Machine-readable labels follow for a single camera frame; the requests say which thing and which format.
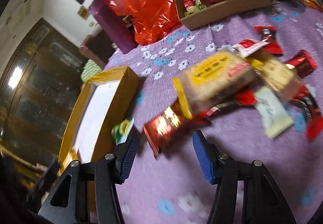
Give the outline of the red gold foil snack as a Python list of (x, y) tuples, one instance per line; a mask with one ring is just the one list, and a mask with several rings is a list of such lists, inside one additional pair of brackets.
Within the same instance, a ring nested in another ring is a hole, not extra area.
[(197, 125), (205, 125), (206, 118), (201, 115), (187, 119), (180, 107), (179, 100), (168, 106), (158, 116), (144, 124), (143, 133), (153, 151), (155, 159), (178, 136), (187, 133)]

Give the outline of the white cream snack packet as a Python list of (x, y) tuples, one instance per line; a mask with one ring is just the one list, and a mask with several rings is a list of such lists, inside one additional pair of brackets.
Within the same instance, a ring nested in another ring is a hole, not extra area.
[(255, 108), (262, 117), (264, 131), (268, 138), (274, 139), (294, 125), (294, 120), (271, 89), (266, 86), (261, 87), (255, 93), (255, 98)]

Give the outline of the green yellow snack packet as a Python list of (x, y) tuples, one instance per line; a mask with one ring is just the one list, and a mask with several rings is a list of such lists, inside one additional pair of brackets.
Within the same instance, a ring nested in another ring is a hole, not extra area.
[(126, 118), (120, 124), (112, 128), (111, 134), (114, 138), (115, 144), (119, 145), (126, 142), (128, 135), (134, 125), (135, 119), (133, 117)]

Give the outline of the dark red candy packet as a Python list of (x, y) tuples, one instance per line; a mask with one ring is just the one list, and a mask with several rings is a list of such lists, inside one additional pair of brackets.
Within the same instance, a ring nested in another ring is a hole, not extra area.
[(285, 65), (300, 78), (310, 75), (318, 67), (306, 50), (300, 50), (293, 58), (286, 61)]

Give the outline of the red plastic bag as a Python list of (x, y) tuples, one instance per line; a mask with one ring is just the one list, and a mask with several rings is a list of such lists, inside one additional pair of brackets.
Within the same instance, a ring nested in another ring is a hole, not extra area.
[(118, 16), (132, 16), (135, 41), (155, 43), (180, 25), (175, 0), (107, 0)]

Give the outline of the red wrapper snack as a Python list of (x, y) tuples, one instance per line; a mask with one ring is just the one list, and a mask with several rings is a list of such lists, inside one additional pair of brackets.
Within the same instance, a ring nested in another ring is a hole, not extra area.
[(261, 40), (267, 42), (265, 50), (271, 54), (282, 56), (283, 50), (276, 41), (277, 29), (273, 26), (255, 26), (254, 30), (261, 37)]

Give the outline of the beige biscuit packet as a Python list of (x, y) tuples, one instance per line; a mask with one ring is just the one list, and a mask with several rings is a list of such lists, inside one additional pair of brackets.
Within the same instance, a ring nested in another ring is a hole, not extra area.
[(245, 59), (284, 104), (291, 101), (304, 86), (298, 75), (265, 49), (259, 49)]

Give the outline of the purple floral tablecloth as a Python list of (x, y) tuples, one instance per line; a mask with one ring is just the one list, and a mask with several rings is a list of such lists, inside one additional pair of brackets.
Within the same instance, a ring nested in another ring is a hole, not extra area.
[[(217, 50), (243, 39), (256, 39), (254, 27), (274, 26), (286, 61), (306, 50), (318, 67), (304, 79), (322, 104), (322, 13), (307, 7), (277, 5), (249, 11), (189, 31), (185, 27), (128, 54), (115, 52), (108, 69), (132, 68), (143, 83), (131, 116), (142, 126), (171, 105), (176, 97), (172, 78)], [(301, 109), (289, 106), (294, 125), (271, 140), (256, 109), (236, 109), (210, 118), (201, 126), (208, 141), (237, 161), (262, 161), (284, 194), (298, 223), (307, 223), (322, 202), (322, 136), (308, 141)], [(215, 187), (203, 177), (190, 134), (173, 141), (155, 158), (146, 141), (130, 177), (118, 186), (126, 223), (206, 223)]]

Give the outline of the purple thermos bottle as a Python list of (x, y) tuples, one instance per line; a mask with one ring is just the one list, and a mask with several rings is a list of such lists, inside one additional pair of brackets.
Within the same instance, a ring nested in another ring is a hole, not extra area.
[(89, 12), (123, 54), (137, 47), (134, 34), (113, 11), (108, 0), (94, 0), (89, 6)]

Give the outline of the dark wooden cabinet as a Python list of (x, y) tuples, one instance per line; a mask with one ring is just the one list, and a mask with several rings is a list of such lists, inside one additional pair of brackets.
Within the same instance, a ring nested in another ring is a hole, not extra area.
[(58, 160), (86, 59), (40, 19), (1, 77), (1, 146), (33, 165)]

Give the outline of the gold rimmed white tray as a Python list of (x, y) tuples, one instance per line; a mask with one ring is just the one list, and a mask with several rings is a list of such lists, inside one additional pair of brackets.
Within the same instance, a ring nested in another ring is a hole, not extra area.
[(112, 128), (125, 120), (140, 77), (128, 66), (103, 71), (83, 85), (59, 153), (60, 170), (73, 160), (96, 162), (115, 146)]

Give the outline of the red white snack packet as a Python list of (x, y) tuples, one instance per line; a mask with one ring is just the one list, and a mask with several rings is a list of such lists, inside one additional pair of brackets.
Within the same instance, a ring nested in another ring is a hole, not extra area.
[(240, 43), (236, 43), (232, 47), (238, 51), (238, 53), (243, 57), (246, 58), (260, 48), (269, 45), (269, 42), (266, 41), (259, 41), (259, 40), (251, 40), (251, 39), (244, 39)]

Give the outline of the large cracker pack yellow label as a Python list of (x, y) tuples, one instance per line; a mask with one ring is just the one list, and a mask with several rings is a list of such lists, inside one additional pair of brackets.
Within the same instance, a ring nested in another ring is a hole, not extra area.
[(256, 78), (253, 67), (238, 54), (222, 50), (172, 79), (185, 118), (204, 114)]

